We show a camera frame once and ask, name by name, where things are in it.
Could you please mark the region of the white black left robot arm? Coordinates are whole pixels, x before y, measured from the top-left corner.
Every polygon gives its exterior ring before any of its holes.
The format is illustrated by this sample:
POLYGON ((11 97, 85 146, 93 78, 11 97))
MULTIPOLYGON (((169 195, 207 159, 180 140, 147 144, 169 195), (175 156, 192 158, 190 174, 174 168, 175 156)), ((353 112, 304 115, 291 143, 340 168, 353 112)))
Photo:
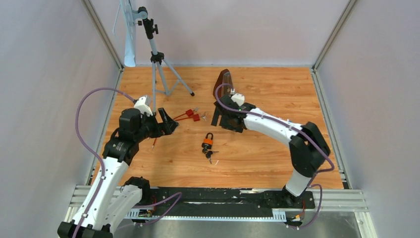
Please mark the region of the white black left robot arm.
POLYGON ((140 142, 147 138, 171 135, 179 126, 164 108, 148 115, 137 108, 122 111, 119 127, 111 134, 100 158, 100 171, 81 207, 70 222, 61 222, 60 238, 111 238, 129 210, 137 203, 148 204, 152 198, 150 182, 131 177, 115 201, 116 187, 139 151, 140 142))

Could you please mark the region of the black padlock keys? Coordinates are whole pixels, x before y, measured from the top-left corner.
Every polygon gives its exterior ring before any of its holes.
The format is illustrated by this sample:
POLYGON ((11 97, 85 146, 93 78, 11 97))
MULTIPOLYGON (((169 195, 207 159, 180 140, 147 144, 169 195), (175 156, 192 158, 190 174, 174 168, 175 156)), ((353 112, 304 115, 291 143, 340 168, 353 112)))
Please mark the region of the black padlock keys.
POLYGON ((218 153, 218 151, 208 150, 208 149, 202 149, 202 152, 204 153, 205 157, 208 159, 209 163, 212 164, 211 156, 215 153, 218 153))

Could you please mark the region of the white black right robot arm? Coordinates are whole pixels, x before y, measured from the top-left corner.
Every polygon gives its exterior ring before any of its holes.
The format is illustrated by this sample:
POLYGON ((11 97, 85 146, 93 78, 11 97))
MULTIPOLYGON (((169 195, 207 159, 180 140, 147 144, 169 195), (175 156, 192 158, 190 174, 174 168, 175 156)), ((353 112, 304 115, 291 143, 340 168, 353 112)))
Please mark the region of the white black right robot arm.
POLYGON ((243 96, 225 95, 216 100, 212 125, 234 132, 256 131, 269 136, 289 148, 292 175, 284 186, 284 203, 295 207, 303 200, 302 193, 329 161, 331 150, 320 129, 313 122, 294 123, 270 115, 260 108, 243 103, 243 96))

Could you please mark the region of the orange black padlock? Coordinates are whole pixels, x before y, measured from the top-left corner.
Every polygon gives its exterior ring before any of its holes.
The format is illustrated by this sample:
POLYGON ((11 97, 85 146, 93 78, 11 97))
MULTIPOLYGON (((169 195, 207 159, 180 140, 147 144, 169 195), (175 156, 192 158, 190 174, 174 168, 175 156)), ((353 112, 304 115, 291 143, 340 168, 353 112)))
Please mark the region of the orange black padlock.
POLYGON ((202 148, 210 150, 213 145, 213 134, 211 132, 207 133, 203 142, 202 148))

